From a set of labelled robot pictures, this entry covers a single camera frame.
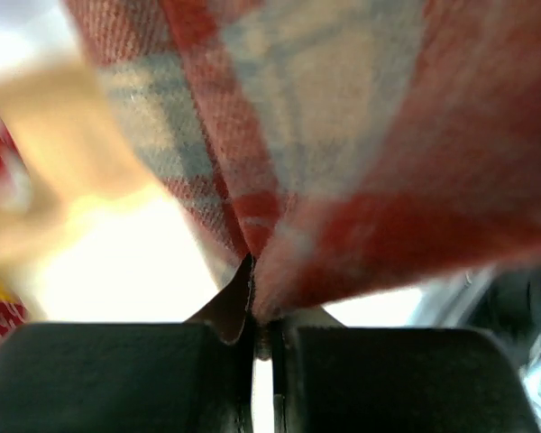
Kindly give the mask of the white red poppy skirt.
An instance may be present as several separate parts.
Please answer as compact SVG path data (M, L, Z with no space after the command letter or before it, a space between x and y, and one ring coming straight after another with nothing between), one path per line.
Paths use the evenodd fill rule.
M0 117L0 210L24 211L31 202L30 175Z

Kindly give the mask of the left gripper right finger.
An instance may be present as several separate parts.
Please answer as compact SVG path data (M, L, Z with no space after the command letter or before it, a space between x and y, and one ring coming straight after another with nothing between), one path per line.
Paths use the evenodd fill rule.
M279 432L536 432L495 340L457 328L344 327L321 309L270 324Z

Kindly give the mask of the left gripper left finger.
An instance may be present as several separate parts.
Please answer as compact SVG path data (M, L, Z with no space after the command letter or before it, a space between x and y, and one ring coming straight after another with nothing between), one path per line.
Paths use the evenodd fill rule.
M254 260L182 323L42 323L0 345L0 432L249 432Z

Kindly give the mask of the red beige plaid skirt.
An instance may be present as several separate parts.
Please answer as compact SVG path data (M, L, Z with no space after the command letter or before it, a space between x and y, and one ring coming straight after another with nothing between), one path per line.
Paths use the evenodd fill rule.
M541 1L70 1L253 312L541 261Z

